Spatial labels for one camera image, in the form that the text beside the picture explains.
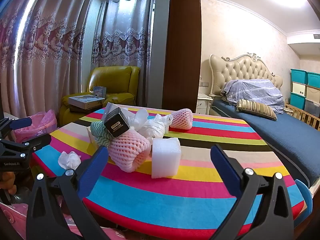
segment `blue mattress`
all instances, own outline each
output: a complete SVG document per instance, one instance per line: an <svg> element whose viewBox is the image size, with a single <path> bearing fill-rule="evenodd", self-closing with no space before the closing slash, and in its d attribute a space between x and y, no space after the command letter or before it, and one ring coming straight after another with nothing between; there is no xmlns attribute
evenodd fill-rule
<svg viewBox="0 0 320 240"><path fill-rule="evenodd" d="M222 100L212 108L222 116L245 120L277 154L294 179L310 187L320 176L320 132L288 115L277 114L277 121L237 112Z"/></svg>

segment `nightstand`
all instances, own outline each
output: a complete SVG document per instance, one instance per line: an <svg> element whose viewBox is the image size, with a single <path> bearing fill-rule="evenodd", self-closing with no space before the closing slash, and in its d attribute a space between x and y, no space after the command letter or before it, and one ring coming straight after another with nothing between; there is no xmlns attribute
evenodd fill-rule
<svg viewBox="0 0 320 240"><path fill-rule="evenodd" d="M211 97L202 93L198 93L196 114L209 114L211 102L212 102Z"/></svg>

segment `striped pillow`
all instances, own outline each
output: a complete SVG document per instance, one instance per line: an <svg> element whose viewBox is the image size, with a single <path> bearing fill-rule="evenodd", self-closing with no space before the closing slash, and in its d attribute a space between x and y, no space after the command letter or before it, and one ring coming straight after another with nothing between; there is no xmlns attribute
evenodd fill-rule
<svg viewBox="0 0 320 240"><path fill-rule="evenodd" d="M237 111L246 112L249 114L258 115L277 121L277 116L275 112L271 109L270 106L267 106L263 103L257 103L250 100L240 99L237 102Z"/></svg>

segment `blue gripper pad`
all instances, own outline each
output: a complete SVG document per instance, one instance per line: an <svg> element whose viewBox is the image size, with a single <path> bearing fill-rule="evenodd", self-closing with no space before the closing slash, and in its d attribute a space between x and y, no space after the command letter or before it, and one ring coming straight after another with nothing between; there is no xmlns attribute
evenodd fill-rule
<svg viewBox="0 0 320 240"><path fill-rule="evenodd" d="M85 160L85 162L88 161L88 166L81 174L77 184L77 193L81 200L90 195L108 163L108 158L108 149L104 146L99 146L95 154L89 160Z"/></svg>
<svg viewBox="0 0 320 240"><path fill-rule="evenodd" d="M241 178L232 167L227 155L215 145L211 148L210 158L230 195L240 198L242 196Z"/></svg>
<svg viewBox="0 0 320 240"><path fill-rule="evenodd" d="M32 119L30 117L17 119L10 123L10 129L17 130L32 125Z"/></svg>

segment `table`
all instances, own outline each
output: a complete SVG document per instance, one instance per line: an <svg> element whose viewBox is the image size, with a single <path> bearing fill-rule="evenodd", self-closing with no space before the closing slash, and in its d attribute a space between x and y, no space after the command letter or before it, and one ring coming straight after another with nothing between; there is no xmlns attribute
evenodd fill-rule
<svg viewBox="0 0 320 240"><path fill-rule="evenodd" d="M126 106L132 112L138 107ZM149 118L170 111L147 108ZM82 117L53 133L49 146L34 153L36 162L49 176L63 174L58 165L62 151L75 151L82 160L90 158L86 126L98 121L103 109ZM260 136L243 120L194 114L192 129L170 128L166 137L178 137L182 157L178 174L173 178L151 179L151 160L137 171L125 173L109 160L92 193L84 203L98 215L126 228L166 239L209 239L228 214L235 198L224 186L210 161L210 148L215 143L229 157L259 175L281 172L296 217L304 200L292 177ZM249 230L261 196L241 229Z"/></svg>

